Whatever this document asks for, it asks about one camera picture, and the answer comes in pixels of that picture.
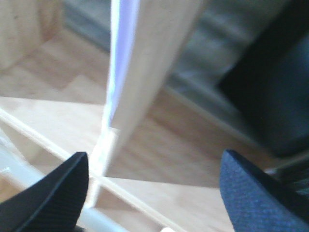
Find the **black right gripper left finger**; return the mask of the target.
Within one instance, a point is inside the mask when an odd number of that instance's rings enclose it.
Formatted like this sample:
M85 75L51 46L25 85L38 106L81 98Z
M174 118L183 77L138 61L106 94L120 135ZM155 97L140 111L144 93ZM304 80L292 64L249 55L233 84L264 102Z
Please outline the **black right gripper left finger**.
M76 152L43 179L0 204L2 232L83 232L88 156Z

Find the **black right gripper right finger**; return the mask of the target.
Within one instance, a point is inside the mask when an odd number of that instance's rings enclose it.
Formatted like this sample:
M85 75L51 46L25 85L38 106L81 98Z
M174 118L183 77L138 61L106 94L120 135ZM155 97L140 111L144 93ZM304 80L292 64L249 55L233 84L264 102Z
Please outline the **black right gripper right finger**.
M234 150L225 150L220 194L237 232L307 232L309 200Z

